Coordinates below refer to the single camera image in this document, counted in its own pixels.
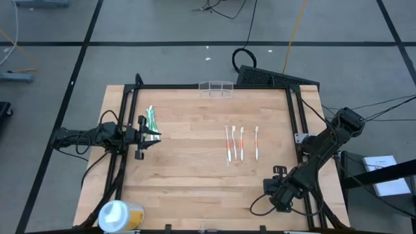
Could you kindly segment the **white booklet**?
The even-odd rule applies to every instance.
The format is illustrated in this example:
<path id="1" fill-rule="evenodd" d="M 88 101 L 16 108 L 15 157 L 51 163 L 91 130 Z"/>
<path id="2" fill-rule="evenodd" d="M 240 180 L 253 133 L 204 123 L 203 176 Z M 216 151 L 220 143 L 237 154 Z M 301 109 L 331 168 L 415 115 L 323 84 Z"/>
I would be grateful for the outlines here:
<path id="1" fill-rule="evenodd" d="M 388 166 L 396 165 L 392 155 L 364 157 L 362 162 L 367 172 L 372 172 Z M 410 189 L 404 178 L 373 184 L 373 189 L 378 197 L 410 194 Z"/>

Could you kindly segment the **clear acrylic organizer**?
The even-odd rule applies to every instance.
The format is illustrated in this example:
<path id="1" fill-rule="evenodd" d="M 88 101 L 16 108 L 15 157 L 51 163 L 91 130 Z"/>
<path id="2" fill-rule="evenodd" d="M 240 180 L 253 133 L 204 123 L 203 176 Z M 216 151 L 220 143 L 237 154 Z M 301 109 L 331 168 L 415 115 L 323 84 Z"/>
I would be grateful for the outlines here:
<path id="1" fill-rule="evenodd" d="M 198 84 L 199 97 L 203 99 L 231 99 L 234 83 L 229 81 L 206 81 Z"/>

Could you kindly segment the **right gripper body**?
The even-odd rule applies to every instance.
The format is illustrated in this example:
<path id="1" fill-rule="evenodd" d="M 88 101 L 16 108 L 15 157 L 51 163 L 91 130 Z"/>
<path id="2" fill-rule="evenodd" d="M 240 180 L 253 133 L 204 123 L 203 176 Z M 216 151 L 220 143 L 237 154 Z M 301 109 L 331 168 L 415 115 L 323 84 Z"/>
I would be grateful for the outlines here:
<path id="1" fill-rule="evenodd" d="M 293 192 L 285 180 L 287 168 L 285 166 L 273 166 L 273 173 L 274 175 L 270 186 L 272 195 L 269 200 L 277 211 L 290 213 Z"/>

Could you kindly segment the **black caster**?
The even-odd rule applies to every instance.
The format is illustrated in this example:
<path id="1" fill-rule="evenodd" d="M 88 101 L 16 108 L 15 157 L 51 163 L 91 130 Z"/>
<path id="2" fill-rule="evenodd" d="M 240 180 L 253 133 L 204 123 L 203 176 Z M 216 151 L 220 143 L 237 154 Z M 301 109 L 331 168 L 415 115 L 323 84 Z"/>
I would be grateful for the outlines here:
<path id="1" fill-rule="evenodd" d="M 11 109 L 11 103 L 0 101 L 0 127 L 4 125 L 8 117 L 12 116 L 14 111 Z"/>

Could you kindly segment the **black perforated metal case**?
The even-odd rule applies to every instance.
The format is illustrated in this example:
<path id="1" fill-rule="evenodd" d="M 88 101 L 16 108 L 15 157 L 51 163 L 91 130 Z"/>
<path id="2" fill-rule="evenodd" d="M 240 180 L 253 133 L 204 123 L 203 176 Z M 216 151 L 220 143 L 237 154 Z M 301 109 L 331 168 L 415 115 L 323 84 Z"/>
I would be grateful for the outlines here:
<path id="1" fill-rule="evenodd" d="M 320 83 L 282 73 L 262 70 L 251 66 L 242 65 L 237 77 L 238 85 L 315 85 L 320 88 Z"/>

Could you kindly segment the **black side stand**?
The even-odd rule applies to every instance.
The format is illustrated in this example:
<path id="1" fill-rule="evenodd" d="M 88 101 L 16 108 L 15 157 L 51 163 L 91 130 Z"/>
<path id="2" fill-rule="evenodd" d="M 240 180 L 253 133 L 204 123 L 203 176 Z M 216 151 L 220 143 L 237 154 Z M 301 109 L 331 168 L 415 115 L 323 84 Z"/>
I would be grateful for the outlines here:
<path id="1" fill-rule="evenodd" d="M 376 198 L 379 198 L 382 202 L 390 206 L 392 209 L 395 209 L 396 211 L 410 217 L 413 234 L 416 234 L 416 179 L 414 178 L 416 176 L 416 159 L 412 159 L 410 161 L 390 166 L 382 166 L 376 165 L 375 163 L 369 164 L 365 162 L 365 158 L 371 160 L 377 159 L 378 161 L 382 161 L 383 156 L 364 157 L 362 155 L 349 153 L 347 151 L 341 151 L 339 153 L 339 156 L 341 160 L 341 165 L 339 166 L 339 168 L 343 171 L 341 173 L 343 177 L 341 180 L 341 188 L 343 190 L 353 189 L 356 187 L 365 188 L 367 185 L 377 185 L 397 179 L 405 179 L 407 177 L 409 178 L 410 194 L 415 214 L 411 214 L 403 209 L 399 209 L 398 207 L 395 207 L 387 201 L 382 200 L 381 196 L 376 194 L 374 195 L 376 196 Z M 354 163 L 363 165 L 367 169 L 367 171 L 359 175 L 346 176 L 348 173 L 348 171 L 346 170 L 348 166 L 348 161 L 352 161 Z"/>

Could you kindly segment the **grey-blue table foot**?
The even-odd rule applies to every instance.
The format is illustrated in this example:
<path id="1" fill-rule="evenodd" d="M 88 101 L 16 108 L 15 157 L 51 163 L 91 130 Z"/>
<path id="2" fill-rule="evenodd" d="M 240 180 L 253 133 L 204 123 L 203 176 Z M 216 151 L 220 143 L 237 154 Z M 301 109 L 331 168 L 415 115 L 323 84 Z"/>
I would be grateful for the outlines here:
<path id="1" fill-rule="evenodd" d="M 68 8 L 71 0 L 10 0 L 17 7 L 27 8 Z"/>
<path id="2" fill-rule="evenodd" d="M 31 83 L 33 77 L 31 74 L 26 73 L 0 73 L 0 81 L 4 82 L 26 82 Z"/>

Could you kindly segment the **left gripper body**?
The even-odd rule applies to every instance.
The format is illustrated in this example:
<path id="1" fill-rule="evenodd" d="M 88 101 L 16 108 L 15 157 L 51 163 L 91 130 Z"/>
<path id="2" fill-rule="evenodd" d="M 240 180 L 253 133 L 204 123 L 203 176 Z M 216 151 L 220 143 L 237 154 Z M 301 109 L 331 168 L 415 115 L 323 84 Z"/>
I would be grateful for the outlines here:
<path id="1" fill-rule="evenodd" d="M 135 129 L 132 124 L 128 124 L 125 130 L 125 142 L 127 145 L 137 145 L 135 159 L 143 159 L 142 146 L 143 134 L 141 128 L 146 124 L 146 118 L 143 115 L 138 116 L 139 129 Z"/>

